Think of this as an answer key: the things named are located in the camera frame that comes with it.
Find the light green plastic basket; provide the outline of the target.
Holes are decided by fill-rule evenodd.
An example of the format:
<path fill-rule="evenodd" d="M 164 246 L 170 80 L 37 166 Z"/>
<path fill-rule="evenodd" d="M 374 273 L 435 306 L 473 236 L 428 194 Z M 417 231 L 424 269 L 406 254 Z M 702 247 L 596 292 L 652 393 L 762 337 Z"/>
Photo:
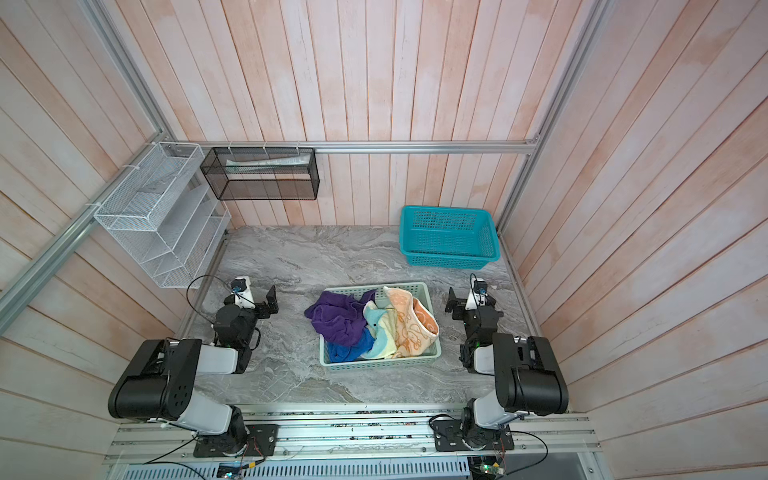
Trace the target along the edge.
<path fill-rule="evenodd" d="M 439 326 L 423 282 L 328 288 L 305 311 L 330 370 L 431 363 Z"/>

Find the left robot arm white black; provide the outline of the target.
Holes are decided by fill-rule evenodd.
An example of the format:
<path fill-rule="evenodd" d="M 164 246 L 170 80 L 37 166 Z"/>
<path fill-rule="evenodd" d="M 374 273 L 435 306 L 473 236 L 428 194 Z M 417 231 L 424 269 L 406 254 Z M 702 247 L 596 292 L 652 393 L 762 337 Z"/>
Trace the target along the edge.
<path fill-rule="evenodd" d="M 200 436 L 241 442 L 247 434 L 235 406 L 211 400 L 195 390 L 205 375 L 245 372 L 260 344 L 257 323 L 279 312 L 276 287 L 263 302 L 253 301 L 248 280 L 231 283 L 231 295 L 216 312 L 214 342 L 201 339 L 146 340 L 110 393 L 107 409 L 117 419 L 162 420 Z"/>

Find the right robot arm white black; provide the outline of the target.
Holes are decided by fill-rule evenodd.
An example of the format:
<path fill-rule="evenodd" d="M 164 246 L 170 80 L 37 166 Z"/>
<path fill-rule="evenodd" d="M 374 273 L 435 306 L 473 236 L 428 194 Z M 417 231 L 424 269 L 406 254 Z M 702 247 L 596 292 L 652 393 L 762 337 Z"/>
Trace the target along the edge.
<path fill-rule="evenodd" d="M 496 308 L 486 282 L 473 282 L 465 300 L 450 290 L 445 311 L 465 329 L 459 351 L 463 367 L 494 380 L 493 391 L 465 407 L 464 434 L 497 430 L 521 413 L 547 416 L 568 410 L 567 385 L 549 340 L 500 332 L 504 313 Z"/>

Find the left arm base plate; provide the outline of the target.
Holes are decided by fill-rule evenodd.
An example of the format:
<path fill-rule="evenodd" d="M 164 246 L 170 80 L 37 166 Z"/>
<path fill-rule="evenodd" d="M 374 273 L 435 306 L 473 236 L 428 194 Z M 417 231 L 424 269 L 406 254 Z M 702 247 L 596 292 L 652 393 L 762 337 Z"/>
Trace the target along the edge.
<path fill-rule="evenodd" d="M 197 440 L 193 457 L 270 457 L 274 454 L 278 433 L 277 424 L 244 424 L 220 435 L 204 435 Z"/>

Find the teal plastic basket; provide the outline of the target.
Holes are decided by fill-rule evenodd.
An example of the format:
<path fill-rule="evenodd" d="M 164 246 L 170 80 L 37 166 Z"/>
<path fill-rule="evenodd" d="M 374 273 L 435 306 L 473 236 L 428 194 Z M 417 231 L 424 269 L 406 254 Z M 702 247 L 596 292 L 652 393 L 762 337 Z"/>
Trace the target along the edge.
<path fill-rule="evenodd" d="M 479 209 L 406 206 L 399 241 L 412 266 L 479 270 L 501 257 L 493 218 Z"/>

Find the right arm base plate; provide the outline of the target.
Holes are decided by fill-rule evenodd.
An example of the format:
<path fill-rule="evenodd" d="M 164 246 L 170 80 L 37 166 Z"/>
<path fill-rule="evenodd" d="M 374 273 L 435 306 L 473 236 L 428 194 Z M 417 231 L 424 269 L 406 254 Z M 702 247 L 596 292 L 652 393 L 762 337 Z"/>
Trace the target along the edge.
<path fill-rule="evenodd" d="M 514 440 L 500 430 L 477 427 L 472 422 L 454 419 L 449 415 L 437 415 L 427 422 L 433 432 L 438 452 L 468 452 L 513 450 Z"/>

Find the orange bunny print towel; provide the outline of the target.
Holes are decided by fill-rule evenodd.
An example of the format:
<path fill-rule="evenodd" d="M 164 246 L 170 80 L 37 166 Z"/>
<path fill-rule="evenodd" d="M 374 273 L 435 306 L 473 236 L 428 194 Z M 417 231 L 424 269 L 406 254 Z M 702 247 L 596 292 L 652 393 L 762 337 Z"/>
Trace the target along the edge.
<path fill-rule="evenodd" d="M 409 291 L 385 287 L 384 293 L 397 315 L 394 357 L 422 355 L 439 336 L 434 316 Z"/>

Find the yellow teal hippo towel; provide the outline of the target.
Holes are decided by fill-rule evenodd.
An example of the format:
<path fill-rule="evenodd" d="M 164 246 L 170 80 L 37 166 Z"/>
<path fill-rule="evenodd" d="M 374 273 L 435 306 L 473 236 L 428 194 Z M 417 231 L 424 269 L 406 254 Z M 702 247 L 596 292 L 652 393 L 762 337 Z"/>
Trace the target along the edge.
<path fill-rule="evenodd" d="M 393 307 L 379 308 L 374 301 L 368 301 L 363 309 L 363 316 L 375 342 L 371 350 L 361 358 L 365 360 L 392 358 L 397 352 L 396 310 Z"/>

